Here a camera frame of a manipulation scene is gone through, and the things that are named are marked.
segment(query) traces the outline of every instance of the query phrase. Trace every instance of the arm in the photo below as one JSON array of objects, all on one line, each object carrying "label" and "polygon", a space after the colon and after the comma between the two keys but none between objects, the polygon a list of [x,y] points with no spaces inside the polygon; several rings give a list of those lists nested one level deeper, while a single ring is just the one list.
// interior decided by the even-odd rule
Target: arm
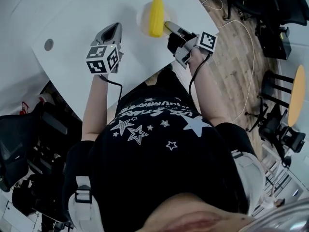
[{"label": "arm", "polygon": [[[204,57],[200,50],[198,48],[192,49],[191,58],[188,61],[192,76],[203,60]],[[221,123],[230,122],[230,120],[226,107],[221,100],[220,91],[216,82],[211,78],[209,71],[209,67],[205,63],[199,70],[194,84],[202,115],[214,126],[217,126]]]},{"label": "arm", "polygon": [[95,141],[106,127],[107,85],[98,75],[93,77],[83,118],[82,141]]}]

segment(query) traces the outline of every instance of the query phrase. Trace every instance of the cable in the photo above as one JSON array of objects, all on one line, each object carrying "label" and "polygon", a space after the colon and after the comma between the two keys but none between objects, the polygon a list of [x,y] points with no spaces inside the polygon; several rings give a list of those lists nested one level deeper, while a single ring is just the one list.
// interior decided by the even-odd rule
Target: cable
[{"label": "cable", "polygon": [[223,28],[223,27],[225,27],[226,25],[228,25],[228,24],[230,24],[230,23],[232,23],[232,22],[238,22],[238,23],[242,24],[242,25],[245,27],[247,33],[249,34],[249,37],[250,37],[250,40],[251,40],[251,43],[252,43],[252,50],[253,50],[252,74],[251,74],[250,82],[249,82],[248,95],[247,95],[246,102],[245,102],[245,105],[244,105],[244,107],[243,107],[243,110],[241,111],[241,113],[240,113],[236,118],[233,119],[232,123],[234,123],[234,121],[235,121],[236,119],[238,119],[238,118],[243,114],[243,112],[244,112],[245,109],[246,109],[246,105],[247,105],[248,98],[249,98],[249,94],[250,94],[250,88],[251,88],[252,77],[253,77],[253,73],[254,73],[255,53],[254,53],[254,46],[253,46],[253,40],[252,40],[251,34],[250,34],[249,31],[247,30],[246,26],[245,26],[243,23],[241,23],[240,21],[233,20],[233,21],[230,21],[230,22],[224,24],[223,26],[217,27],[217,28],[219,28],[219,29],[220,29],[220,28]]},{"label": "cable", "polygon": [[210,8],[212,8],[212,9],[214,9],[214,10],[222,10],[223,9],[223,2],[222,2],[222,0],[219,0],[220,2],[221,2],[221,9],[216,9],[216,8],[213,8],[213,7],[211,7],[211,6],[208,6],[208,5],[203,5],[204,7],[210,7]]},{"label": "cable", "polygon": [[197,73],[199,72],[199,70],[202,68],[202,66],[209,60],[209,58],[212,56],[212,52],[209,52],[208,55],[206,56],[206,58],[201,62],[201,64],[197,67],[197,69],[195,70],[193,76],[192,76],[192,79],[190,81],[190,84],[189,84],[189,95],[191,97],[191,99],[193,100],[192,98],[192,94],[191,94],[191,86],[197,76]]},{"label": "cable", "polygon": [[104,75],[99,75],[99,77],[100,77],[103,81],[105,81],[105,82],[107,82],[107,83],[120,86],[120,94],[119,94],[119,99],[118,99],[118,102],[119,102],[120,99],[121,99],[121,94],[122,94],[122,88],[123,88],[122,85],[121,85],[120,83],[116,83],[116,82],[113,82],[113,81],[108,80]]}]

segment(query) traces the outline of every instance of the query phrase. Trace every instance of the desk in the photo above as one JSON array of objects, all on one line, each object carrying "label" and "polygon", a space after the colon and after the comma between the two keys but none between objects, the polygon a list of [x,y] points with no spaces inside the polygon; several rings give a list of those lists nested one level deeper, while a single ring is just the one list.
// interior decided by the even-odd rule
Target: desk
[{"label": "desk", "polygon": [[[293,83],[292,90],[281,87],[275,84],[275,79],[280,79],[285,82]],[[277,98],[272,97],[274,89],[291,94],[290,103],[283,102]],[[262,82],[262,96],[265,99],[278,103],[289,109],[288,112],[288,125],[292,127],[298,120],[301,109],[303,107],[306,92],[306,80],[304,66],[300,65],[297,68],[295,78],[289,78],[281,75],[274,74],[267,71],[264,75]]]},{"label": "desk", "polygon": [[[167,49],[168,38],[151,38],[138,26],[143,8],[152,0],[74,0],[59,13],[38,37],[32,49],[57,90],[77,114],[83,118],[92,75],[85,63],[95,35],[111,23],[123,26],[124,53],[118,74],[109,79],[124,86],[123,94],[171,63],[175,58]],[[163,0],[173,11],[173,22],[190,32],[218,29],[199,0]],[[47,39],[54,47],[45,51]],[[118,100],[119,87],[108,86],[108,107]]]}]

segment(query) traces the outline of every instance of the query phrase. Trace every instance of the buckle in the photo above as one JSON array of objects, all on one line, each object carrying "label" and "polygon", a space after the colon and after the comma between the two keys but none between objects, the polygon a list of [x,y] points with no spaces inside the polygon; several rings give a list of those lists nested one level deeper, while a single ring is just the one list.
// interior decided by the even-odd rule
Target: buckle
[{"label": "buckle", "polygon": [[92,203],[91,188],[83,185],[77,188],[75,192],[75,202],[77,203]]}]

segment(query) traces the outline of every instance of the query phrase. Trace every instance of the person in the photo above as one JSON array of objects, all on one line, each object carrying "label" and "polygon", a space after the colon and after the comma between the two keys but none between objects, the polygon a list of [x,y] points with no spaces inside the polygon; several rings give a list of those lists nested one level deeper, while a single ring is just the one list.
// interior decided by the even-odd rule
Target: person
[{"label": "person", "polygon": [[[194,48],[192,75],[203,60]],[[126,94],[107,125],[108,84],[94,76],[82,141],[67,156],[65,209],[77,176],[87,175],[105,232],[236,232],[251,223],[262,166],[246,131],[230,123],[207,64],[194,83],[201,113],[167,66],[156,85]]]},{"label": "person", "polygon": [[273,195],[267,196],[266,194],[263,194],[261,196],[259,204],[265,209],[272,209],[274,207],[279,208],[285,204],[285,199],[276,200],[275,196]]}]

